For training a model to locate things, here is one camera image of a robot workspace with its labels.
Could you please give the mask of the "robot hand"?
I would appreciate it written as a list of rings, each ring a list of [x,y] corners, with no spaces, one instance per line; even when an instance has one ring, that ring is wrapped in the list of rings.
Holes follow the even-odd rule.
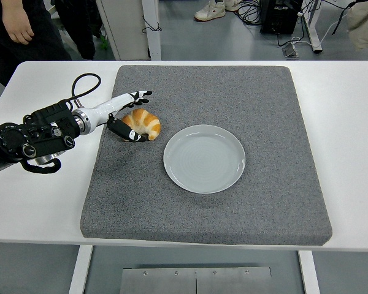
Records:
[[[114,117],[114,113],[122,109],[135,105],[147,103],[146,96],[151,95],[151,91],[137,91],[125,93],[110,99],[107,102],[97,105],[94,108],[78,108],[77,111],[84,123],[82,135],[92,133],[97,126],[106,123],[109,130],[119,137],[131,142],[144,142],[145,137],[141,136],[120,119]]]

